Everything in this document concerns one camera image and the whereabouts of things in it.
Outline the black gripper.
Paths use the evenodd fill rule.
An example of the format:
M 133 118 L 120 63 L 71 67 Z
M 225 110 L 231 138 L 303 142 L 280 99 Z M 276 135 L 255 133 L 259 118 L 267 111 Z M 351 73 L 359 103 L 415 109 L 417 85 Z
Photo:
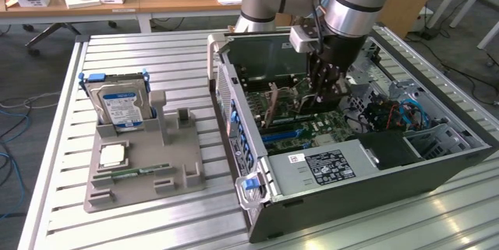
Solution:
M 337 34 L 324 36 L 321 53 L 312 53 L 312 62 L 315 63 L 319 60 L 321 63 L 337 67 L 340 72 L 347 72 L 357 58 L 365 40 L 367 35 L 361 37 L 345 37 Z

